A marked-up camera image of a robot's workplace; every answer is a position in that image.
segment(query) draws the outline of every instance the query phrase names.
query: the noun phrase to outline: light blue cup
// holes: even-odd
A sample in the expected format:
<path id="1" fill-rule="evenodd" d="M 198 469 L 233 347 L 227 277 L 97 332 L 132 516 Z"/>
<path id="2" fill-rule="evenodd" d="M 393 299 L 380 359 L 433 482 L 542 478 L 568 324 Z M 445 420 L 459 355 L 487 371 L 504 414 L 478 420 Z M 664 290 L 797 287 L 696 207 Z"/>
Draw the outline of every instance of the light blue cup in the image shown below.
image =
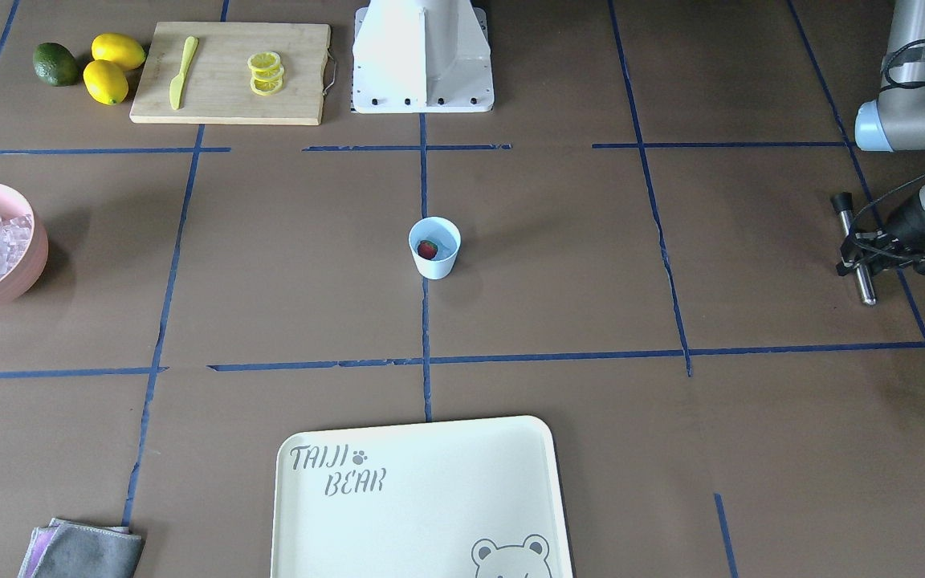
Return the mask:
<path id="1" fill-rule="evenodd" d="M 416 246 L 421 241 L 430 241 L 438 246 L 438 253 L 434 259 L 424 259 L 416 252 Z M 463 238 L 459 235 L 458 227 L 443 217 L 426 217 L 416 222 L 412 230 L 409 230 L 412 260 L 416 262 L 419 274 L 427 279 L 444 279 L 451 273 L 455 257 L 458 256 L 459 247 L 462 245 Z"/>

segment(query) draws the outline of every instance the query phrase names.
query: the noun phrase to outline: yellow lemon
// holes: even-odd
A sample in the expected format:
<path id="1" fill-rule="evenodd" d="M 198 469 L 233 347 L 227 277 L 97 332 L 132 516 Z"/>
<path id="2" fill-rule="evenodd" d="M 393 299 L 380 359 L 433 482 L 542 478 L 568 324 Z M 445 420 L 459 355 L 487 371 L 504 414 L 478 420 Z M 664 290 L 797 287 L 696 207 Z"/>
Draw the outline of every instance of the yellow lemon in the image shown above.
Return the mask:
<path id="1" fill-rule="evenodd" d="M 257 52 L 249 58 L 252 72 L 268 72 L 280 66 L 280 55 L 276 52 Z"/>
<path id="2" fill-rule="evenodd" d="M 260 96 L 270 96 L 273 92 L 278 92 L 283 87 L 283 78 L 277 80 L 252 80 L 252 91 Z"/>
<path id="3" fill-rule="evenodd" d="M 110 61 L 91 61 L 84 67 L 84 86 L 96 101 L 106 105 L 124 102 L 128 96 L 128 77 Z"/>
<path id="4" fill-rule="evenodd" d="M 133 70 L 145 62 L 145 49 L 132 37 L 107 32 L 92 40 L 92 58 L 116 63 L 121 70 Z"/>
<path id="5" fill-rule="evenodd" d="M 278 68 L 267 70 L 265 72 L 253 72 L 252 77 L 256 80 L 263 80 L 267 82 L 275 82 L 283 78 L 283 66 Z"/>

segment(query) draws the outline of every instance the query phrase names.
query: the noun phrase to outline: green lime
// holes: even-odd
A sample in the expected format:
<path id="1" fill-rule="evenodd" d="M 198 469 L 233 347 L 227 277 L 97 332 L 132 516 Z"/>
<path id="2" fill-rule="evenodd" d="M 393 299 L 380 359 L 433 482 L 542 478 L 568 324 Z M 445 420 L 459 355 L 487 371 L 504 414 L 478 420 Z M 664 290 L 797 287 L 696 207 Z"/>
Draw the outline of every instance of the green lime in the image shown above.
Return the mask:
<path id="1" fill-rule="evenodd" d="M 69 87 L 80 79 L 77 59 L 56 43 L 41 43 L 34 49 L 34 73 L 52 87 Z"/>

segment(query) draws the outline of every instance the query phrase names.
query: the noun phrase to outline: lemon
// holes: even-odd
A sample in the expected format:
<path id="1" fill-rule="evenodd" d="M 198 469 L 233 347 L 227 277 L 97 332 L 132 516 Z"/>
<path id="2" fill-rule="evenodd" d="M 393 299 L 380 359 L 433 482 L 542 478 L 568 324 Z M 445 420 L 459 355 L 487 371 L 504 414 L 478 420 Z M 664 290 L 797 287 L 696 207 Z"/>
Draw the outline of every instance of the lemon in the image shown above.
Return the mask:
<path id="1" fill-rule="evenodd" d="M 283 66 L 273 68 L 264 72 L 253 72 L 252 77 L 256 80 L 273 82 L 283 78 Z"/>
<path id="2" fill-rule="evenodd" d="M 91 61 L 84 67 L 84 86 L 96 101 L 106 105 L 124 102 L 128 96 L 128 77 L 110 61 Z"/>
<path id="3" fill-rule="evenodd" d="M 132 37 L 107 32 L 92 40 L 92 58 L 116 63 L 121 70 L 133 70 L 145 62 L 145 49 Z"/>
<path id="4" fill-rule="evenodd" d="M 277 80 L 252 80 L 252 91 L 260 96 L 270 96 L 283 87 L 283 78 Z"/>
<path id="5" fill-rule="evenodd" d="M 280 66 L 280 55 L 276 52 L 258 52 L 249 59 L 252 72 L 268 72 Z"/>
<path id="6" fill-rule="evenodd" d="M 52 87 L 69 87 L 80 78 L 74 55 L 56 43 L 41 43 L 34 49 L 34 73 Z"/>

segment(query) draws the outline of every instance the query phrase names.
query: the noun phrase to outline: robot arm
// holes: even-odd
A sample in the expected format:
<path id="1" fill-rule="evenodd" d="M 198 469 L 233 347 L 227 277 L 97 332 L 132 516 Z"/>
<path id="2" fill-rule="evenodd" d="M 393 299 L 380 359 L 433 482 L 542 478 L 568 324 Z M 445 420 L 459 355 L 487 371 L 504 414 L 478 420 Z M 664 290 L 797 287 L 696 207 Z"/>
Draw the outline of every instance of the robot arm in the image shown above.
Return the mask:
<path id="1" fill-rule="evenodd" d="M 895 3 L 881 73 L 880 95 L 863 104 L 856 118 L 859 148 L 925 150 L 925 0 Z M 855 227 L 850 195 L 841 193 L 832 201 L 845 234 L 837 272 L 856 275 L 863 303 L 876 304 L 871 275 L 904 267 L 925 275 L 925 184 L 887 217 L 881 230 L 871 233 Z"/>

